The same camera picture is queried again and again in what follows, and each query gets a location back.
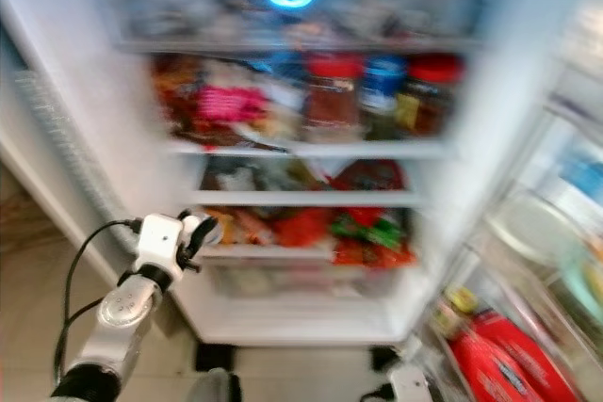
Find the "dark red food bag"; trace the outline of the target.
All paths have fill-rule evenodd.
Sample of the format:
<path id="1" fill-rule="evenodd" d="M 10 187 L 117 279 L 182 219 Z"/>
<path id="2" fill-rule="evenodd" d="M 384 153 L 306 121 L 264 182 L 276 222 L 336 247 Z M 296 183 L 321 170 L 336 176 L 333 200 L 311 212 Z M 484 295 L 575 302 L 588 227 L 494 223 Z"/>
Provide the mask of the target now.
<path id="1" fill-rule="evenodd" d="M 403 169 L 387 158 L 362 158 L 345 166 L 329 183 L 344 191 L 398 191 L 406 187 Z"/>

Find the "pink food package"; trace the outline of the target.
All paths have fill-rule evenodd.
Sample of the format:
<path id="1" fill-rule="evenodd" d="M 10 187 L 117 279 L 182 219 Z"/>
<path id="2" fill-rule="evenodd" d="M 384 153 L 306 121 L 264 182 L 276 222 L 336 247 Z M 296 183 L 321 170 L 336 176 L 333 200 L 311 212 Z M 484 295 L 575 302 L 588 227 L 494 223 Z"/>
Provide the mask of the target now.
<path id="1" fill-rule="evenodd" d="M 227 125 L 250 123 L 266 115 L 267 103 L 267 96 L 259 88 L 207 85 L 199 92 L 195 117 Z"/>

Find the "orange red food package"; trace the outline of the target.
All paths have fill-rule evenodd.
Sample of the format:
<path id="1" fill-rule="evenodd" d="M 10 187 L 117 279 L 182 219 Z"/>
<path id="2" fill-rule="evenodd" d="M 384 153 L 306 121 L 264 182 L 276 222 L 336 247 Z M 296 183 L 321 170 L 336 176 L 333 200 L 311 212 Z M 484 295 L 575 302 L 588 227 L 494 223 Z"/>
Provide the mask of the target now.
<path id="1" fill-rule="evenodd" d="M 276 243 L 283 247 L 311 247 L 329 237 L 334 213 L 324 207 L 304 207 L 292 210 L 288 216 L 271 222 Z"/>

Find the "blue lid jar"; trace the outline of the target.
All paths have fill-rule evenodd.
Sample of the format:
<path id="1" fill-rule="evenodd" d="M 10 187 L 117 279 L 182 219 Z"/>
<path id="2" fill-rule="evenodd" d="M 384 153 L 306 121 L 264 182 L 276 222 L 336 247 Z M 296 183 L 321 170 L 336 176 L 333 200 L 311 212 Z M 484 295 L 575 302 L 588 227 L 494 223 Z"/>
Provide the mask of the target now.
<path id="1" fill-rule="evenodd" d="M 359 85 L 359 109 L 366 127 L 366 140 L 396 138 L 396 95 L 405 74 L 406 61 L 400 55 L 376 55 L 367 59 Z"/>

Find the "red and green package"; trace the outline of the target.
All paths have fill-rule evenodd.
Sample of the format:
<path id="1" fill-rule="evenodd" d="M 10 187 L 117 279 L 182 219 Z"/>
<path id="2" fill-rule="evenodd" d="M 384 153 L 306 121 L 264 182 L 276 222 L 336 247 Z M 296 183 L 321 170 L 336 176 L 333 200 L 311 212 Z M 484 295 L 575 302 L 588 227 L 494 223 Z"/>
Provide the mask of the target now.
<path id="1" fill-rule="evenodd" d="M 336 240 L 335 265 L 396 268 L 416 261 L 408 209 L 369 205 L 340 209 L 329 233 Z"/>

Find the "yellow cap bottle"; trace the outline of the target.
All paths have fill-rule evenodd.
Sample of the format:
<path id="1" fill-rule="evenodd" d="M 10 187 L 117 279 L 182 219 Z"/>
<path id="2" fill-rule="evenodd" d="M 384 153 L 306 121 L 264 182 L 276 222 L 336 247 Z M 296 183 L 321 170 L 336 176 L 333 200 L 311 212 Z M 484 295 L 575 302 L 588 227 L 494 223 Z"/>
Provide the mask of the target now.
<path id="1" fill-rule="evenodd" d="M 449 286 L 443 291 L 443 304 L 448 311 L 461 316 L 473 316 L 479 311 L 480 303 L 477 295 L 468 287 Z"/>

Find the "clear fridge crisper drawer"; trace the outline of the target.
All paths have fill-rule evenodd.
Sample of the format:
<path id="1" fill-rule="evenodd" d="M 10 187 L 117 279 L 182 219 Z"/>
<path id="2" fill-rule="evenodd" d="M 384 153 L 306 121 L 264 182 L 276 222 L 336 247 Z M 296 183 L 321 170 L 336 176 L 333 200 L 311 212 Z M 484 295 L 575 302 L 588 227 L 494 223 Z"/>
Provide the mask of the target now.
<path id="1" fill-rule="evenodd" d="M 210 264 L 205 276 L 229 297 L 383 297 L 396 285 L 396 269 L 329 265 L 316 261 L 266 264 Z"/>

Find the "white open fridge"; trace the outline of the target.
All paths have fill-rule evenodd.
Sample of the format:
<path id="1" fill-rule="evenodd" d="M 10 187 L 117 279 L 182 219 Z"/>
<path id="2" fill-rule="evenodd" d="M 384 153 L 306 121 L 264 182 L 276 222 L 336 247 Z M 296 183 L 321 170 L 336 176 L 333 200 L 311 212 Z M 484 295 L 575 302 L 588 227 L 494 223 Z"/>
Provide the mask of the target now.
<path id="1" fill-rule="evenodd" d="M 198 366 L 228 361 L 237 346 L 401 345 L 414 336 L 448 265 L 435 255 L 449 247 L 455 227 L 425 216 L 438 203 L 439 174 L 455 169 L 457 121 L 471 97 L 479 58 L 516 53 L 518 40 L 540 41 L 560 29 L 574 0 L 315 0 L 279 8 L 268 0 L 3 0 L 19 52 L 41 78 L 47 105 L 39 110 L 61 139 L 66 164 L 82 170 L 86 189 L 104 218 L 173 216 L 180 210 L 220 219 L 219 246 L 282 247 L 271 222 L 304 207 L 337 210 L 358 205 L 201 205 L 190 191 L 344 191 L 329 183 L 362 158 L 181 155 L 169 140 L 211 147 L 284 148 L 302 138 L 307 101 L 305 57 L 311 53 L 135 53 L 116 40 L 196 40 L 217 43 L 474 38 L 482 46 L 461 53 L 349 52 L 388 55 L 456 54 L 464 76 L 443 131 L 443 158 L 388 158 L 403 169 L 406 191 L 425 196 L 409 210 L 416 261 L 396 268 L 384 296 L 232 297 L 215 289 L 210 264 L 266 264 L 302 259 L 203 257 L 169 292 L 184 324 L 199 339 Z M 268 98 L 266 115 L 250 123 L 197 118 L 205 87 L 251 87 Z"/>

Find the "red lid jar brown contents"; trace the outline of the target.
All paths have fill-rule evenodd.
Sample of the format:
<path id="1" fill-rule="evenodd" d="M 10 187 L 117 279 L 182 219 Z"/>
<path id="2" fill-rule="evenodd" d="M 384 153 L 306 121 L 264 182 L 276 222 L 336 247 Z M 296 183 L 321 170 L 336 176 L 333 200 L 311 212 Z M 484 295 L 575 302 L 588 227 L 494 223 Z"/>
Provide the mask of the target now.
<path id="1" fill-rule="evenodd" d="M 357 53 L 311 53 L 305 57 L 307 101 L 302 122 L 305 142 L 361 142 L 365 127 L 359 120 L 358 82 L 365 57 Z"/>

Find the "red lid jar yellow label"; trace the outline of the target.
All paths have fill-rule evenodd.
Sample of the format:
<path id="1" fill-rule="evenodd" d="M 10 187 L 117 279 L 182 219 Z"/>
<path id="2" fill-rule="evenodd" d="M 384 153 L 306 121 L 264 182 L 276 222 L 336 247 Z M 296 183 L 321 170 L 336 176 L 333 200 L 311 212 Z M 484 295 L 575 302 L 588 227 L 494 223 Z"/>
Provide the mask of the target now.
<path id="1" fill-rule="evenodd" d="M 399 133 L 404 137 L 438 136 L 455 104 L 462 76 L 464 59 L 460 55 L 406 57 L 405 78 L 395 96 Z"/>

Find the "glass fridge shelf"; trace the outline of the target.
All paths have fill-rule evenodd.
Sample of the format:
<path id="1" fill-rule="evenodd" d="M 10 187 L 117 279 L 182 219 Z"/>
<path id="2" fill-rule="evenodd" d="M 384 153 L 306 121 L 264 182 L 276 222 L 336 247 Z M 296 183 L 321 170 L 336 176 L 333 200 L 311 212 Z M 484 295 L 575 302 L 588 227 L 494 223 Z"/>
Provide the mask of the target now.
<path id="1" fill-rule="evenodd" d="M 283 156 L 304 158 L 443 158 L 451 148 L 440 140 L 393 140 L 340 144 L 290 143 L 284 148 L 221 147 L 169 140 L 167 148 L 181 155 Z"/>
<path id="2" fill-rule="evenodd" d="M 186 200 L 201 205 L 268 207 L 418 207 L 425 196 L 414 191 L 190 191 Z"/>
<path id="3" fill-rule="evenodd" d="M 203 257 L 230 257 L 230 259 L 302 259 L 331 261 L 333 253 L 323 248 L 290 248 L 267 246 L 222 246 L 202 248 Z"/>
<path id="4" fill-rule="evenodd" d="M 271 53 L 271 52 L 384 52 L 402 54 L 461 53 L 482 46 L 474 38 L 421 38 L 421 40 L 335 40 L 319 43 L 285 43 L 285 41 L 238 41 L 217 43 L 196 40 L 116 40 L 115 46 L 135 53 Z"/>

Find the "large red refill pouch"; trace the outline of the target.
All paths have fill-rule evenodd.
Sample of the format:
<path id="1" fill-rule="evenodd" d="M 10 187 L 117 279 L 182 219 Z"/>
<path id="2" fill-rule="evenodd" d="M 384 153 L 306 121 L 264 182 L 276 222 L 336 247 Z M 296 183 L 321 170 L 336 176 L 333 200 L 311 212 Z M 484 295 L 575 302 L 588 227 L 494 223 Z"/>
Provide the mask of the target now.
<path id="1" fill-rule="evenodd" d="M 477 402 L 580 402 L 538 343 L 492 309 L 470 316 L 448 346 Z"/>

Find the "white fridge door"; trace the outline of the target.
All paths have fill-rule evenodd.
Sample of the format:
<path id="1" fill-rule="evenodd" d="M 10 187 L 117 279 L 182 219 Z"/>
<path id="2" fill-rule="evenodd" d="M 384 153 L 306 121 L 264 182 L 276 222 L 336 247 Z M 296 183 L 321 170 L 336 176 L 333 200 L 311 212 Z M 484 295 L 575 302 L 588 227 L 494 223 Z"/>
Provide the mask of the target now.
<path id="1" fill-rule="evenodd" d="M 499 312 L 533 338 L 580 402 L 603 402 L 603 0 L 516 48 L 475 66 L 455 169 L 439 174 L 425 216 L 455 227 L 435 255 L 448 269 L 405 360 L 435 402 L 477 402 L 448 346 L 469 316 L 441 296 L 464 286 L 478 313 Z"/>

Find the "silver robot left leg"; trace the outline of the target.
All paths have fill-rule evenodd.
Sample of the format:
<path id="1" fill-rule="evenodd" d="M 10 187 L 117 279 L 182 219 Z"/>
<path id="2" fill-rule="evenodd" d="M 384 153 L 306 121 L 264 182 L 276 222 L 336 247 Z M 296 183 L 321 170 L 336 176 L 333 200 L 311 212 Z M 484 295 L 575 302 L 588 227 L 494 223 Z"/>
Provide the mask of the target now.
<path id="1" fill-rule="evenodd" d="M 240 379 L 227 369 L 210 369 L 198 377 L 184 402 L 242 402 Z"/>

